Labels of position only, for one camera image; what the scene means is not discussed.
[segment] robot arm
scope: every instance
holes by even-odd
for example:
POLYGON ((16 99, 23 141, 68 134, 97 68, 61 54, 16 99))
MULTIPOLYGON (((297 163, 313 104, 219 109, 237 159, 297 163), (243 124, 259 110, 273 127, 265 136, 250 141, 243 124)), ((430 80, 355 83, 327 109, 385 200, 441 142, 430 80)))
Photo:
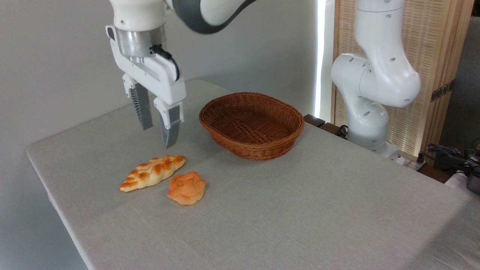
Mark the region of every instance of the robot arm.
POLYGON ((357 0, 355 39, 366 55, 345 53, 332 67, 332 81, 348 111, 348 140, 396 160, 385 141, 388 113, 406 107, 420 93, 420 76, 402 45, 405 0, 357 0))
POLYGON ((177 141, 183 122, 185 81, 172 55, 164 50, 167 4, 193 31, 216 33, 225 28, 255 0, 110 0, 114 25, 106 27, 118 67, 125 72, 123 84, 132 98, 143 129, 152 116, 148 92, 156 98, 165 147, 177 141))

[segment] toy bread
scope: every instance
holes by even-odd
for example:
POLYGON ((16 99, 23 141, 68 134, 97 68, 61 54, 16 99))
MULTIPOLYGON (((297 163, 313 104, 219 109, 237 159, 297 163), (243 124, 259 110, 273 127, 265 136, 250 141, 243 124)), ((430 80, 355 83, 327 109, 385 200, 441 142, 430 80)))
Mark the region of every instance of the toy bread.
POLYGON ((196 172, 175 175, 170 181, 167 196, 183 205, 192 205, 205 193, 205 181, 196 172))
POLYGON ((164 155, 161 158, 153 158, 148 163, 138 165, 135 170, 130 172, 119 190, 129 192, 158 184, 160 181, 169 178, 185 164, 185 161, 187 159, 180 155, 164 155))

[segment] wooden panel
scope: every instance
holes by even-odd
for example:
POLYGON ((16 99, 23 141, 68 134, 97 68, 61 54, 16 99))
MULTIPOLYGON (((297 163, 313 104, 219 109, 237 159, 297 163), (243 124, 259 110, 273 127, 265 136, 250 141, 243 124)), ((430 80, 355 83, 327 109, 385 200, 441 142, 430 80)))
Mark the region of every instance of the wooden panel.
MULTIPOLYGON (((356 1, 337 2, 340 2, 337 55, 361 53, 354 39, 356 1)), ((385 108, 390 117, 387 141, 406 153, 416 155, 426 141, 440 138, 449 95, 432 103, 430 99, 434 90, 455 77, 472 6, 473 0, 405 1, 402 39, 408 60, 420 74, 422 88, 410 106, 385 108)), ((332 96, 335 97, 334 123, 347 124, 348 115, 340 92, 335 90, 332 96)))

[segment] table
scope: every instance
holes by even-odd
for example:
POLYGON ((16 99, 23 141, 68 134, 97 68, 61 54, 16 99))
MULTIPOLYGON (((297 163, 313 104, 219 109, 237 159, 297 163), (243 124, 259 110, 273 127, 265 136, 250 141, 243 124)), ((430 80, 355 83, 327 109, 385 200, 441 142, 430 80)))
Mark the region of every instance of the table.
POLYGON ((241 159, 198 122, 228 93, 188 82, 166 150, 133 105, 27 148, 89 269, 480 269, 480 202, 311 125, 280 158, 241 159), (118 191, 164 154, 207 181, 197 204, 167 198, 169 179, 118 191))

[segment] brown woven basket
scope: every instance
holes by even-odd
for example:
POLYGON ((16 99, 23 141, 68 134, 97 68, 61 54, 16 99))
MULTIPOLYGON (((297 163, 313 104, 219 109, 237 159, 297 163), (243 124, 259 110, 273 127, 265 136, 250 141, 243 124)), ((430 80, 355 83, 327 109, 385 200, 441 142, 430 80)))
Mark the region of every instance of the brown woven basket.
POLYGON ((207 103, 200 123, 221 146, 248 160, 287 153, 304 127, 294 107, 260 93, 234 93, 207 103))

